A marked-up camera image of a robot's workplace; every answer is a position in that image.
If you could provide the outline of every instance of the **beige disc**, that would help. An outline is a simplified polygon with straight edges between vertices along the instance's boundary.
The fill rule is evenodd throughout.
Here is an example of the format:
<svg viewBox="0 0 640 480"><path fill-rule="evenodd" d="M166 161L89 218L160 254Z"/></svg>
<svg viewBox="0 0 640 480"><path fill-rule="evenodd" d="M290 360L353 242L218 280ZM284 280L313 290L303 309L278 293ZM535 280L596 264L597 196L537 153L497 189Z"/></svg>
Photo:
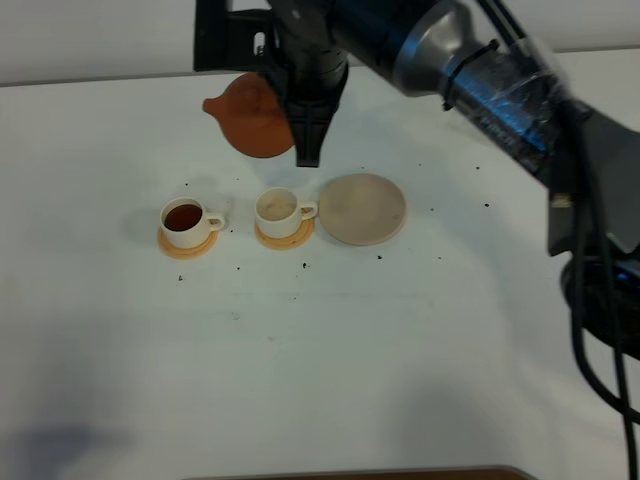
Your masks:
<svg viewBox="0 0 640 480"><path fill-rule="evenodd" d="M331 236L349 245L376 245L400 231L407 201L390 180L361 173L341 177L320 194L318 216Z"/></svg>

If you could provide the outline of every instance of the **clay teapot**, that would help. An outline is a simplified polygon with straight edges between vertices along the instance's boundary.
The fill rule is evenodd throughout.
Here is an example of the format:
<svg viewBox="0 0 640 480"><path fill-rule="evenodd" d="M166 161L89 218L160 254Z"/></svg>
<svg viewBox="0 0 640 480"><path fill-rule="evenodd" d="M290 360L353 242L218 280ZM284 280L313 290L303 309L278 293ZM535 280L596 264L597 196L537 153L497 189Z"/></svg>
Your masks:
<svg viewBox="0 0 640 480"><path fill-rule="evenodd" d="M227 141L254 158L278 156L293 146L287 117L269 84L257 73L235 79L202 109L214 116Z"/></svg>

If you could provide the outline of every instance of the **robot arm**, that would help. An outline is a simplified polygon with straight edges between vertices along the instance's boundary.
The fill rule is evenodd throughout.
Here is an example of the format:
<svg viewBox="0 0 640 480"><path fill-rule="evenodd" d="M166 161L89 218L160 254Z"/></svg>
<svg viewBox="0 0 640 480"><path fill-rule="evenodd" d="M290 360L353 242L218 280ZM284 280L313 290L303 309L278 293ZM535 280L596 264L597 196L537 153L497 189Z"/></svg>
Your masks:
<svg viewBox="0 0 640 480"><path fill-rule="evenodd" d="M458 0L268 1L271 10L233 12L230 0L197 0L194 68L260 72L287 114L298 166L319 165L349 75L347 52L352 53L405 95L440 95L445 110L458 109L549 189L551 255L575 244L578 169L559 115L560 104L571 102L599 183L620 278L635 282L620 287L640 299L640 264L634 260L640 251L640 134L572 99L498 0L477 1L500 33L504 51L496 41L484 45L474 37L471 13ZM266 39L255 49L257 33ZM593 251L593 227L587 229ZM565 290L570 277L567 270ZM587 318L586 324L610 343L607 329L597 327L601 304L592 302L593 321ZM628 310L623 315L635 318L640 302ZM633 341L626 351L640 359Z"/></svg>

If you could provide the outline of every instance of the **black cable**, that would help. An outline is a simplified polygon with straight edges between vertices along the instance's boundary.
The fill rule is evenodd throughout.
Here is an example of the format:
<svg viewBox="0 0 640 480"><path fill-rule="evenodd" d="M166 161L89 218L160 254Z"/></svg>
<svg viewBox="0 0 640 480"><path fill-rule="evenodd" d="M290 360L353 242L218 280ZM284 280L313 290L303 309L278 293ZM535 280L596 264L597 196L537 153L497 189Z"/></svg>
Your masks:
<svg viewBox="0 0 640 480"><path fill-rule="evenodd" d="M625 441L627 448L627 459L629 464L629 478L638 480L638 454L636 450L635 431L633 426L633 416L637 412L632 411L629 398L629 387L627 384L626 369L624 364L624 352L622 344L622 326L618 315L615 298L615 287L613 278L613 261L611 258L609 241L607 239L607 229L604 205L598 187L596 175L589 163L589 158L585 146L584 135L580 127L579 116L574 105L570 101L565 101L560 105L560 117L568 134L568 140L572 143L574 153L578 159L581 171L579 176L584 184L586 196L581 196L576 202L575 226L576 226L576 247L574 251L574 311L572 313L572 343L574 345L574 356L580 371L585 379L593 387L593 384L601 384L604 390L613 396L600 382L588 364L584 350L583 328L584 328L584 266L585 244L586 244L586 220L587 211L591 211L593 226L597 235L601 264L604 273L605 300L609 323L613 330L613 352L616 380L620 393L618 400L624 424Z"/></svg>

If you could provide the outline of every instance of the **cup handle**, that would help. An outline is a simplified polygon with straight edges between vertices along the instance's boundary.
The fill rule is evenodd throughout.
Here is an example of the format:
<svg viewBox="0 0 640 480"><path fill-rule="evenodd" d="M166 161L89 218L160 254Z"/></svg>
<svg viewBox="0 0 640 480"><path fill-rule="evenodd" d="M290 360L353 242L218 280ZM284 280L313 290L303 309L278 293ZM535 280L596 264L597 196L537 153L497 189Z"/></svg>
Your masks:
<svg viewBox="0 0 640 480"><path fill-rule="evenodd" d="M311 210L310 212L302 212L302 220L309 220L318 214L318 204L316 202L300 202L300 208L303 210Z"/></svg>
<svg viewBox="0 0 640 480"><path fill-rule="evenodd" d="M225 226L225 224L227 223L226 220L224 219L224 215L221 215L219 213L209 213L207 212L206 214L207 220L209 220L209 222L211 223L212 220L215 220L216 223L211 223L211 231L212 232L217 232L219 230L222 230Z"/></svg>

